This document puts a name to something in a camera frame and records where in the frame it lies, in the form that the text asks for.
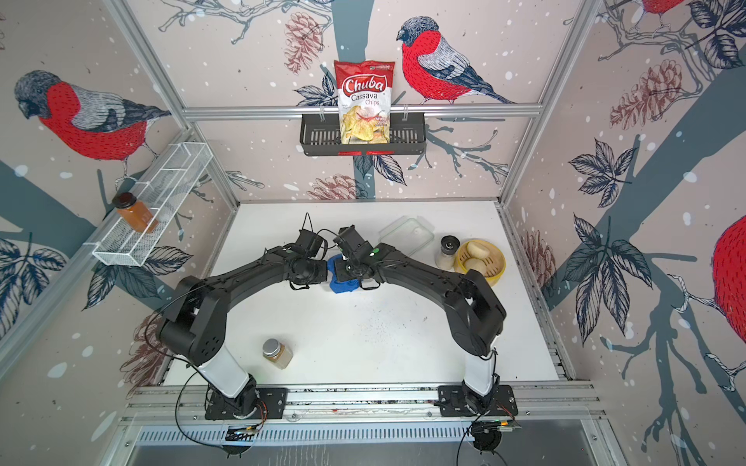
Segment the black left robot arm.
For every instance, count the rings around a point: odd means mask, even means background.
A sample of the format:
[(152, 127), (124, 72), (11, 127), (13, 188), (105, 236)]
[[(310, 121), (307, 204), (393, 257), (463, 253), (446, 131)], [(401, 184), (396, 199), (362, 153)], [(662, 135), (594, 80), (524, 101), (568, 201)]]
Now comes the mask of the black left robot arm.
[(183, 279), (169, 306), (162, 311), (157, 339), (180, 355), (229, 400), (250, 390), (253, 377), (232, 356), (227, 337), (227, 315), (254, 294), (287, 282), (303, 290), (328, 280), (328, 266), (294, 252), (289, 246), (266, 250), (257, 260), (230, 272), (210, 277)]

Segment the translucent plastic lunch box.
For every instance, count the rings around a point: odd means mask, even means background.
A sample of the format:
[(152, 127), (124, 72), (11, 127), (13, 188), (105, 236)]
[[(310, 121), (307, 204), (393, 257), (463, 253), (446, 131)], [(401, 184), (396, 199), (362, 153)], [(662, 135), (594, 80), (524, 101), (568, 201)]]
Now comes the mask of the translucent plastic lunch box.
[(353, 272), (351, 271), (351, 268), (349, 264), (347, 263), (347, 260), (344, 258), (344, 265), (341, 267), (342, 271), (346, 273), (348, 277), (355, 280), (361, 281), (361, 288), (360, 289), (377, 289), (377, 287), (373, 287), (372, 283), (369, 285), (369, 287), (365, 286), (365, 279), (361, 276), (355, 276)]

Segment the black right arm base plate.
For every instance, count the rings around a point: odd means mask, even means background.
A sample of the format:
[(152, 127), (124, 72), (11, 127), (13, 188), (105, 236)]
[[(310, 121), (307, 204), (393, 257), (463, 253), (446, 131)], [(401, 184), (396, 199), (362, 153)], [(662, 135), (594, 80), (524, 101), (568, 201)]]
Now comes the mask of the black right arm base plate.
[(519, 410), (511, 386), (493, 386), (487, 395), (480, 395), (468, 388), (466, 384), (460, 386), (439, 386), (437, 388), (435, 407), (440, 410), (442, 417), (517, 417)]

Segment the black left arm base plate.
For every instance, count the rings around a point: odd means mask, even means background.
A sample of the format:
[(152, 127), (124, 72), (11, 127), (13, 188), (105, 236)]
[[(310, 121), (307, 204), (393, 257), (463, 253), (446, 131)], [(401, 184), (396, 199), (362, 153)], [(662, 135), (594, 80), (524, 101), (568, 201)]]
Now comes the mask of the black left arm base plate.
[(206, 392), (205, 419), (207, 421), (242, 421), (242, 419), (281, 419), (287, 404), (287, 388), (251, 388), (237, 398), (226, 398), (209, 386)]

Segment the blue microfibre cloth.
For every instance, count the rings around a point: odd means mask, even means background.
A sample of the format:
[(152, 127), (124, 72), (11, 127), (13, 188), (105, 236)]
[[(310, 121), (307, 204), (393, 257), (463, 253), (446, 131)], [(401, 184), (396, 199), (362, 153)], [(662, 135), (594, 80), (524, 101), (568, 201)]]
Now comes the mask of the blue microfibre cloth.
[(329, 287), (335, 294), (353, 292), (361, 288), (361, 281), (351, 279), (342, 271), (344, 265), (342, 254), (332, 256), (327, 262), (328, 273), (330, 275)]

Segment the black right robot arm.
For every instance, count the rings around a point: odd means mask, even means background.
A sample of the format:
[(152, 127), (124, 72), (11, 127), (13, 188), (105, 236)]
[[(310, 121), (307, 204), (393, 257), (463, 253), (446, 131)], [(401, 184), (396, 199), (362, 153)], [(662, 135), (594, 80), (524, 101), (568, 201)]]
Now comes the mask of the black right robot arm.
[(498, 381), (493, 341), (503, 330), (507, 312), (487, 280), (475, 271), (460, 274), (429, 266), (390, 245), (335, 242), (342, 252), (335, 262), (339, 278), (397, 285), (444, 311), (453, 340), (467, 353), (464, 397), (482, 405), (490, 403)]

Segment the translucent lunch box lid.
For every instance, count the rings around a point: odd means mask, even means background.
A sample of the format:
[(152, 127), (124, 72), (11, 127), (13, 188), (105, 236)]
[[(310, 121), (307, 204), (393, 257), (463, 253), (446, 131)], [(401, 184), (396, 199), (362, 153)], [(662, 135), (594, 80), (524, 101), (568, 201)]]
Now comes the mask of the translucent lunch box lid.
[(406, 256), (415, 256), (434, 241), (433, 225), (424, 217), (403, 216), (379, 232), (379, 244), (386, 244)]

